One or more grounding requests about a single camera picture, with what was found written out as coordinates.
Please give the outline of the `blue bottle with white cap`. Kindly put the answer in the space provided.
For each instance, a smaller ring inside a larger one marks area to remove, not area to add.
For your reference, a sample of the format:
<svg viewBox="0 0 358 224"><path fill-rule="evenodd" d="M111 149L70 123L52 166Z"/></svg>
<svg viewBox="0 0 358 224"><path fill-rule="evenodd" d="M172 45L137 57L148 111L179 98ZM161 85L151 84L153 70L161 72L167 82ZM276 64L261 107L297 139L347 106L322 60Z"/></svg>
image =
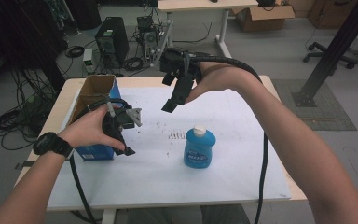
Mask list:
<svg viewBox="0 0 358 224"><path fill-rule="evenodd" d="M185 165L195 169L207 168L212 162L215 143L214 134L202 125L195 125L188 130L184 151Z"/></svg>

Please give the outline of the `black office chair base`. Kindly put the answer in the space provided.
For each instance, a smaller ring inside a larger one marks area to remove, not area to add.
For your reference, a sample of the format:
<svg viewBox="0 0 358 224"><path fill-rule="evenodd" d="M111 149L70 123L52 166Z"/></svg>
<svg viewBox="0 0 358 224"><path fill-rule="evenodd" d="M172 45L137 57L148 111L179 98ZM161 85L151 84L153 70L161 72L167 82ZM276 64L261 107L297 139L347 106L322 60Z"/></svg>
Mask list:
<svg viewBox="0 0 358 224"><path fill-rule="evenodd" d="M322 58L327 51L327 48L321 45L318 42L313 42L312 44L306 46L306 50L308 51L307 55L303 58L303 62L307 63L310 58ZM353 69L358 62L352 58L347 56L341 56L339 58L340 62L344 62L344 65L347 69Z"/></svg>

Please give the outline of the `open brown cardboard box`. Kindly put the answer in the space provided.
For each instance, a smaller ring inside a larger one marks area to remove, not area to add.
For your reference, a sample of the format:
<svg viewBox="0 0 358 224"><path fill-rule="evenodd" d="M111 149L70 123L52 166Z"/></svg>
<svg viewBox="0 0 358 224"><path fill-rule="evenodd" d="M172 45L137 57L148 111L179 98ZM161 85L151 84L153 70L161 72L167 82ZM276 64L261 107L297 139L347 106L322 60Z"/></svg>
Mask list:
<svg viewBox="0 0 358 224"><path fill-rule="evenodd" d="M295 12L291 5L234 9L235 20L244 32L278 31Z"/></svg>

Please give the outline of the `black wristwatch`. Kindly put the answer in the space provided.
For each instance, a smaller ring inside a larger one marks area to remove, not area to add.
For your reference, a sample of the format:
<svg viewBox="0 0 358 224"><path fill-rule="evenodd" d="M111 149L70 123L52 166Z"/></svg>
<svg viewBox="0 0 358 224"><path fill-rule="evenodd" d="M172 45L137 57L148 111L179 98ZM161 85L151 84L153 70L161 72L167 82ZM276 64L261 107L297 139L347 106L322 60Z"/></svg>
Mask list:
<svg viewBox="0 0 358 224"><path fill-rule="evenodd" d="M33 151L36 155L44 155L49 151L62 155L66 160L72 156L74 149L68 142L60 138L56 133L48 132L38 137L33 144Z"/></svg>

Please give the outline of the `black curtain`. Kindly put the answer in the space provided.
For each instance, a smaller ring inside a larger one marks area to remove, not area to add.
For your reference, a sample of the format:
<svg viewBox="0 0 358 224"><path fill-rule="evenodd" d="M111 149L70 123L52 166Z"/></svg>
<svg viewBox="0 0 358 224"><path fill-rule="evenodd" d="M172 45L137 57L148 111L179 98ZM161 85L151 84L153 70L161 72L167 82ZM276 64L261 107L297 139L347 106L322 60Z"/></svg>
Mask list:
<svg viewBox="0 0 358 224"><path fill-rule="evenodd" d="M39 69L60 92L65 79L56 59L67 47L44 0L0 0L0 49L17 73Z"/></svg>

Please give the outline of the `large closed cardboard box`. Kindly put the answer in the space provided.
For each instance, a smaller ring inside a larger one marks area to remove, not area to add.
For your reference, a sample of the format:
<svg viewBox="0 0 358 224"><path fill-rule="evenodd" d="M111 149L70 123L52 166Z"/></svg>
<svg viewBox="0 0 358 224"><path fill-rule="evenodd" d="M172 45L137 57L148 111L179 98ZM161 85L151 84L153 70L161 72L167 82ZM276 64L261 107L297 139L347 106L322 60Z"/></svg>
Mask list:
<svg viewBox="0 0 358 224"><path fill-rule="evenodd" d="M358 0L315 0L308 20L317 29L338 29Z"/></svg>

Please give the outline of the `small white power unit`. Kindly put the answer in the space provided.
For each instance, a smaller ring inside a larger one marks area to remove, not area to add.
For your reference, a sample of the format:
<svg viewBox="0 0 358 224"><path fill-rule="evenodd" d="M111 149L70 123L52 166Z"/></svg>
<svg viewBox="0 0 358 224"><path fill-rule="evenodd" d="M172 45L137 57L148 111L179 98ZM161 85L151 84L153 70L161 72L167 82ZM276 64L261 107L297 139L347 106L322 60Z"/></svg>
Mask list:
<svg viewBox="0 0 358 224"><path fill-rule="evenodd" d="M83 64L86 71L91 74L94 71L94 62L93 62L93 49L84 48L83 52Z"/></svg>

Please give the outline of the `white metal frame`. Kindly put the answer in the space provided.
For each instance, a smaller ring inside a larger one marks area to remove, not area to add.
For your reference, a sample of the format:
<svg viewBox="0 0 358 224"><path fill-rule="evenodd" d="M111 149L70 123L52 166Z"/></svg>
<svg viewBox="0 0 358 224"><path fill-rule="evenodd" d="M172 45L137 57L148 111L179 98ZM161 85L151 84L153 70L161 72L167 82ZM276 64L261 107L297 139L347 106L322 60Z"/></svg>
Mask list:
<svg viewBox="0 0 358 224"><path fill-rule="evenodd" d="M150 67L154 67L154 68L158 67L158 63L162 56L162 53L164 52L169 42L172 26L173 26L173 20L167 20L166 24L163 26L162 36L157 46L151 51L151 55L150 55L151 61L149 64Z"/></svg>

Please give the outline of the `person's right hand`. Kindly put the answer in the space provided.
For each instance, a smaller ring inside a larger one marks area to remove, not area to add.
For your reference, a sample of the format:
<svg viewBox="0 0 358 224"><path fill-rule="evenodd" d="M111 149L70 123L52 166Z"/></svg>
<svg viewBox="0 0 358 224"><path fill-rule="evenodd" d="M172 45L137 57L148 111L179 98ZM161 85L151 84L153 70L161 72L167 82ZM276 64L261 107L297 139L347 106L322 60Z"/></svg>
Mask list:
<svg viewBox="0 0 358 224"><path fill-rule="evenodd" d="M243 90L248 81L258 80L253 74L227 63L199 63L201 81L190 91L186 103L209 91Z"/></svg>

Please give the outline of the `white-legged wooden desk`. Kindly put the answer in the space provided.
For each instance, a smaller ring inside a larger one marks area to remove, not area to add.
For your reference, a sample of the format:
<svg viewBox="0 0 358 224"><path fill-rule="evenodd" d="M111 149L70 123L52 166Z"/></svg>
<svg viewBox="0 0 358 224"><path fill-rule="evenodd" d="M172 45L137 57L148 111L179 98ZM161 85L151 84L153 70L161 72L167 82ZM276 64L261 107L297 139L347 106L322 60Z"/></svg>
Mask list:
<svg viewBox="0 0 358 224"><path fill-rule="evenodd" d="M167 19L173 21L172 13L176 11L195 10L217 10L222 11L220 34L214 40L218 44L225 57L230 58L231 54L227 48L225 38L227 32L227 21L229 12L233 8L257 7L256 0L158 0L158 9L165 12Z"/></svg>

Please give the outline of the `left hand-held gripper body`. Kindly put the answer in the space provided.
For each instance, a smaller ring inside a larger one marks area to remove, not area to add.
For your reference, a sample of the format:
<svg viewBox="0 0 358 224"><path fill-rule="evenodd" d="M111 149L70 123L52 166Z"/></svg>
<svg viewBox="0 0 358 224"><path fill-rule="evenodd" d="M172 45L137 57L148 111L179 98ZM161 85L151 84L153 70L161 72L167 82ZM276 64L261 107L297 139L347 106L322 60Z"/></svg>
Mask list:
<svg viewBox="0 0 358 224"><path fill-rule="evenodd" d="M103 132L127 147L122 131L143 125L141 121L142 109L133 108L126 101L119 98L109 99L106 104L108 112L103 118Z"/></svg>

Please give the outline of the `black metal stand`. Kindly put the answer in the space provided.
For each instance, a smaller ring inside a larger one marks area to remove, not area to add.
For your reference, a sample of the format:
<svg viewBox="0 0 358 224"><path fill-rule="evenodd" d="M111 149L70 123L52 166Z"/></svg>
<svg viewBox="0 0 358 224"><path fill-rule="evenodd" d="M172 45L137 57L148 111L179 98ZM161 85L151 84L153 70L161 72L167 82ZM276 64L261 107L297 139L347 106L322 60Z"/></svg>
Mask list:
<svg viewBox="0 0 358 224"><path fill-rule="evenodd" d="M298 92L292 92L296 106L315 107L313 98L329 76L337 69L337 63L358 36L358 2L347 19L343 22L337 34L327 47L326 52L317 63L303 87Z"/></svg>

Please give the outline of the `grey floor mat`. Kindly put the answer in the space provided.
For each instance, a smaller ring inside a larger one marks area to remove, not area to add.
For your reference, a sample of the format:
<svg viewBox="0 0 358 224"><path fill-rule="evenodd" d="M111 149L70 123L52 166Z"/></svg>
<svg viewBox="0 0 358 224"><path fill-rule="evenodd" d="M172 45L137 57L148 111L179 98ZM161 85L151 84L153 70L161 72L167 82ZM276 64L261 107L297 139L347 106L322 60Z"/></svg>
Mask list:
<svg viewBox="0 0 358 224"><path fill-rule="evenodd" d="M355 125L327 84L318 90L315 106L299 106L293 94L300 91L305 79L273 79L282 103L314 131L356 131Z"/></svg>

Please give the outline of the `person's left hand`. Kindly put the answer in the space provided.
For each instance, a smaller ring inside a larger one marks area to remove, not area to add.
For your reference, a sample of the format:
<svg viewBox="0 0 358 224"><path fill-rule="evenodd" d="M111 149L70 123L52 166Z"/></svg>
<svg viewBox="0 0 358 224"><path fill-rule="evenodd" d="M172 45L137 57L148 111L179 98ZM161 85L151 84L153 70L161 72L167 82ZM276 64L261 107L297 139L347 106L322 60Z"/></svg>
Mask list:
<svg viewBox="0 0 358 224"><path fill-rule="evenodd" d="M73 148L101 144L124 150L126 147L123 143L103 132L102 123L107 111L108 107L101 105L65 127L58 136Z"/></svg>

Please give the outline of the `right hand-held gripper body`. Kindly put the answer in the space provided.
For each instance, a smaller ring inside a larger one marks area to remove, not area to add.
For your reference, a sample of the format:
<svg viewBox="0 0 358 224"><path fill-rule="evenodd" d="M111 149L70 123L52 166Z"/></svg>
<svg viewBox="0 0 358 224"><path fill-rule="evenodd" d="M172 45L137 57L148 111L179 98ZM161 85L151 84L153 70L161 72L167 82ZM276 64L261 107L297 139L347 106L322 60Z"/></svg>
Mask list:
<svg viewBox="0 0 358 224"><path fill-rule="evenodd" d="M160 58L161 72L175 73L176 81L181 77L191 77L194 82L201 81L201 71L195 53L175 48L165 49Z"/></svg>

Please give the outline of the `open-frame computer with fan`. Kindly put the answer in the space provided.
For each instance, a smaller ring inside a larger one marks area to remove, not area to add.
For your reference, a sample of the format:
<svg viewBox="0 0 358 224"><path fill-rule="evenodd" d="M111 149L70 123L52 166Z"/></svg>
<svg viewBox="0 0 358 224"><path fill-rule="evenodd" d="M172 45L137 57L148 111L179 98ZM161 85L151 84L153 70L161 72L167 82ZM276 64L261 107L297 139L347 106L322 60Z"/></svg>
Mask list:
<svg viewBox="0 0 358 224"><path fill-rule="evenodd" d="M141 43L144 46L154 48L158 44L158 28L151 16L137 18L137 27L140 34Z"/></svg>

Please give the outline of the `blue cardboard box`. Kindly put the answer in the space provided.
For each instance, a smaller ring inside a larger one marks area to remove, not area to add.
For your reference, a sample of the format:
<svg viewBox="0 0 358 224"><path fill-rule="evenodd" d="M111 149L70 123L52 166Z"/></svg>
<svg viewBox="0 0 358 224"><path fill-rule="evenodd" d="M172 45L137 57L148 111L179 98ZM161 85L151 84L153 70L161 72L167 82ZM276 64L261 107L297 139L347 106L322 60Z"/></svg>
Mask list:
<svg viewBox="0 0 358 224"><path fill-rule="evenodd" d="M68 111L67 124L76 120L77 116L92 104L103 100L120 98L115 75L88 76L79 90L76 91L74 100ZM114 158L114 150L105 145L93 145L78 147L76 152L84 161L110 161Z"/></svg>

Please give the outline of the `black computer tower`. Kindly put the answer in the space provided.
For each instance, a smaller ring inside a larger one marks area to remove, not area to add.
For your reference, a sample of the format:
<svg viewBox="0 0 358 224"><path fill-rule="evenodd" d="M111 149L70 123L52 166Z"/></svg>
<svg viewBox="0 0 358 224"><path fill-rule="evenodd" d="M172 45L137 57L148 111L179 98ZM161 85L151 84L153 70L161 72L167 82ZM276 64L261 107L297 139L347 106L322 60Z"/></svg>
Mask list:
<svg viewBox="0 0 358 224"><path fill-rule="evenodd" d="M103 58L111 67L121 68L124 65L130 47L121 17L106 17L95 40Z"/></svg>

